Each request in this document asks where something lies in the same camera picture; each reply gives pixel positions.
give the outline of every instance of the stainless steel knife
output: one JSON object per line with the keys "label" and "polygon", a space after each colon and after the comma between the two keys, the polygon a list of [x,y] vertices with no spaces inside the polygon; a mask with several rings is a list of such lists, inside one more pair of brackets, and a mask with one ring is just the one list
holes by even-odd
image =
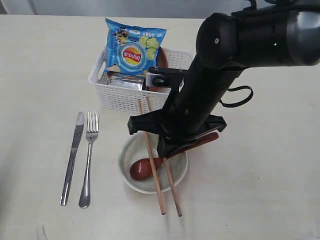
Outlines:
{"label": "stainless steel knife", "polygon": [[84,113],[79,112],[78,118],[76,120],[75,128],[74,128],[73,141],[71,145],[68,167],[66,169],[66,174],[64,178],[63,190],[62,190],[61,201],[60,201],[61,206],[67,205],[67,202],[68,202],[72,174],[74,172],[76,154],[77,154],[78,146],[81,140],[82,132],[84,131],[84,125],[85,125]]}

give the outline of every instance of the gray wall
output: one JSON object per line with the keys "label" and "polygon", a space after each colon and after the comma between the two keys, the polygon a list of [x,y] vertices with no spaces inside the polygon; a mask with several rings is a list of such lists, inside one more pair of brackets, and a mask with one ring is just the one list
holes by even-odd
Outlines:
{"label": "gray wall", "polygon": [[[8,14],[199,18],[230,14],[249,6],[247,0],[1,0]],[[258,7],[268,4],[257,0]]]}

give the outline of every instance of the white bowl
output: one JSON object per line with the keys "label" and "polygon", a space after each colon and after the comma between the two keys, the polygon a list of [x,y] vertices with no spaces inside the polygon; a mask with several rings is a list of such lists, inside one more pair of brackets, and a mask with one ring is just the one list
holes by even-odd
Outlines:
{"label": "white bowl", "polygon": [[[150,144],[152,148],[153,157],[157,158],[157,144],[158,135],[148,133],[150,138]],[[123,181],[132,189],[144,193],[144,194],[156,194],[156,187],[154,178],[151,176],[143,181],[134,180],[130,175],[130,167],[136,161],[144,158],[148,158],[148,151],[145,142],[143,132],[138,132],[128,139],[124,147],[121,150],[120,157],[118,159],[118,166]],[[187,153],[180,153],[168,159],[172,180],[176,186],[181,182],[185,176],[188,168]],[[157,175],[161,192],[170,190],[170,184],[164,164],[157,169]]]}

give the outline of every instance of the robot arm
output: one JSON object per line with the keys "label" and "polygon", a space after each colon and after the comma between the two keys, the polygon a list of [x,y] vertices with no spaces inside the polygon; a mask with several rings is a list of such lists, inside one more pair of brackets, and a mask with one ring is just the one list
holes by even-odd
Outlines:
{"label": "robot arm", "polygon": [[166,157],[207,133],[223,131],[224,119],[210,113],[245,69],[318,64],[319,1],[275,3],[208,17],[198,31],[196,56],[187,71],[150,68],[171,91],[162,109],[130,117],[129,133],[158,134],[158,155]]}

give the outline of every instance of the white plastic basket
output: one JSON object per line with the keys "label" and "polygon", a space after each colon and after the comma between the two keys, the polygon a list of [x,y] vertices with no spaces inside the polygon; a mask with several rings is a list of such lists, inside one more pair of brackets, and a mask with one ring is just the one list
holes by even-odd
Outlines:
{"label": "white plastic basket", "polygon": [[[189,51],[169,48],[162,49],[166,55],[169,68],[188,69],[194,58],[194,55]],[[104,47],[88,77],[89,82],[95,86],[96,94],[104,108],[138,114],[139,109],[137,99],[141,99],[143,111],[147,113],[149,111],[145,101],[145,97],[147,96],[151,102],[152,110],[161,109],[163,107],[168,96],[166,93],[100,84],[108,78],[106,73],[102,74],[101,78],[98,77],[99,71],[104,67],[105,62],[106,48]]]}

